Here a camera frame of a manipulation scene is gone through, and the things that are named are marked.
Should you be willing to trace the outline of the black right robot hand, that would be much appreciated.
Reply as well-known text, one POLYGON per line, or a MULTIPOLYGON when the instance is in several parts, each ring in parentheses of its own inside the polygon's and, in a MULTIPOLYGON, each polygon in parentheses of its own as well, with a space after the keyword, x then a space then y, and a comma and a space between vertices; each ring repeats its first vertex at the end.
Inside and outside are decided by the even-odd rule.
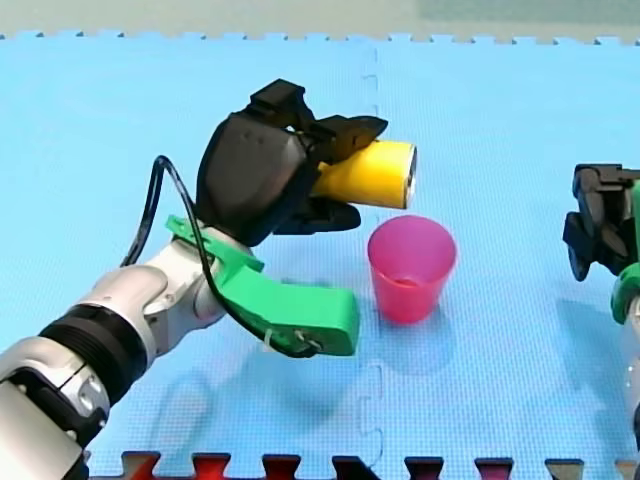
POLYGON ((578 209, 565 217, 567 245, 574 278, 582 281, 592 264, 619 275, 638 260, 632 188, 639 171, 620 164, 579 164, 574 169, 572 193, 578 209))

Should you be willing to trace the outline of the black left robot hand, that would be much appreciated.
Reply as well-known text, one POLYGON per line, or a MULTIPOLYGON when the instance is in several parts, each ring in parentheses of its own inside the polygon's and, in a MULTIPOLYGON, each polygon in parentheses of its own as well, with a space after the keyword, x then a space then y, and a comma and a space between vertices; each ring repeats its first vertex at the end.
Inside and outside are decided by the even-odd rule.
POLYGON ((353 201, 313 188, 323 165, 344 164, 388 123, 371 115, 318 119, 304 94, 304 87, 277 79, 216 127, 197 174, 196 215, 205 225, 247 247, 271 234, 313 235, 360 225, 353 201))

